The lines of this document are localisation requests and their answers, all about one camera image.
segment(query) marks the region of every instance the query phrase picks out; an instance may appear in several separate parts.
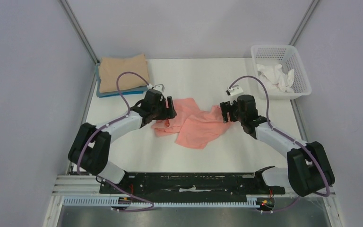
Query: beige folded cloth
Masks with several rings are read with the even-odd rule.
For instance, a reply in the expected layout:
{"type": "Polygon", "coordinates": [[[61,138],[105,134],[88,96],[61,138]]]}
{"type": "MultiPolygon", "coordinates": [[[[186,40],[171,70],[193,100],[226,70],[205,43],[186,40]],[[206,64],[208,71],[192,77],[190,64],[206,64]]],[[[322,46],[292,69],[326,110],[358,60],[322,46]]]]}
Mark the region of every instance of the beige folded cloth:
{"type": "MultiPolygon", "coordinates": [[[[101,85],[99,87],[99,92],[101,93],[117,91],[116,80],[120,74],[126,71],[139,74],[149,83],[147,61],[144,54],[125,59],[103,57],[98,70],[99,77],[101,78],[101,85]]],[[[126,74],[119,80],[120,90],[144,85],[146,85],[145,82],[133,74],[126,74]]]]}

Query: white cloth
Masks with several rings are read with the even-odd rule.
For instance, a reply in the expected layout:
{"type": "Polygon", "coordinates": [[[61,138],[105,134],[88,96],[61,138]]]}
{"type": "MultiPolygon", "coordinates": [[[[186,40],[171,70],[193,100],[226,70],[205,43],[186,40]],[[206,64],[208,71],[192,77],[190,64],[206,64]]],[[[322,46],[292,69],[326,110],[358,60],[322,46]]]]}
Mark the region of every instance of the white cloth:
{"type": "Polygon", "coordinates": [[[257,64],[257,70],[261,73],[259,79],[264,83],[267,91],[294,92],[291,88],[294,82],[294,69],[291,69],[286,75],[282,71],[281,64],[257,64]]]}

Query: metal floor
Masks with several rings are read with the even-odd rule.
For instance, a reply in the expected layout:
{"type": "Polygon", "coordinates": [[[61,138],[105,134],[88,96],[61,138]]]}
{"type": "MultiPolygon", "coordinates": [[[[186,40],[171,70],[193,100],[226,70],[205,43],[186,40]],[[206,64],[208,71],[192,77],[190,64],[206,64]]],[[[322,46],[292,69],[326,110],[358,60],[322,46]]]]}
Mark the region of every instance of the metal floor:
{"type": "MultiPolygon", "coordinates": [[[[275,209],[292,199],[276,198],[275,209]]],[[[62,207],[58,227],[329,227],[322,198],[301,199],[291,209],[260,214],[250,208],[158,208],[117,213],[109,207],[62,207]]]]}

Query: white wall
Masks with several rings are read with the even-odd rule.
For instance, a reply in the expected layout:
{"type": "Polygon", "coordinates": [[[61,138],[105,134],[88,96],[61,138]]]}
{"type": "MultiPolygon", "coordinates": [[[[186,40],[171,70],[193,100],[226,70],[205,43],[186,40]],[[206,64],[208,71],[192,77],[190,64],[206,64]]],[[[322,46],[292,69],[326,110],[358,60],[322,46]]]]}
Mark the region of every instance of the white wall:
{"type": "Polygon", "coordinates": [[[299,99],[309,137],[326,149],[346,226],[363,226],[363,1],[322,1],[296,46],[312,86],[299,99]]]}
{"type": "Polygon", "coordinates": [[[288,44],[311,0],[69,0],[98,57],[251,56],[288,44]]]}
{"type": "Polygon", "coordinates": [[[93,64],[56,0],[0,0],[0,226],[43,223],[93,64]]]}

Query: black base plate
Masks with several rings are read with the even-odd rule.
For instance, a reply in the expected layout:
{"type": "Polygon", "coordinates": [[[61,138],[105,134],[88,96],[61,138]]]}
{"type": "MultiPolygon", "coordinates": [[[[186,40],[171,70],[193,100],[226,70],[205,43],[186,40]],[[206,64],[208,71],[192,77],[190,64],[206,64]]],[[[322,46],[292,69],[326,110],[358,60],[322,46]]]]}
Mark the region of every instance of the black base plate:
{"type": "MultiPolygon", "coordinates": [[[[246,195],[285,194],[283,187],[267,187],[254,173],[126,173],[119,186],[152,202],[246,202],[246,195]],[[205,192],[179,192],[195,187],[205,192]]],[[[102,182],[100,194],[119,194],[102,182]]]]}

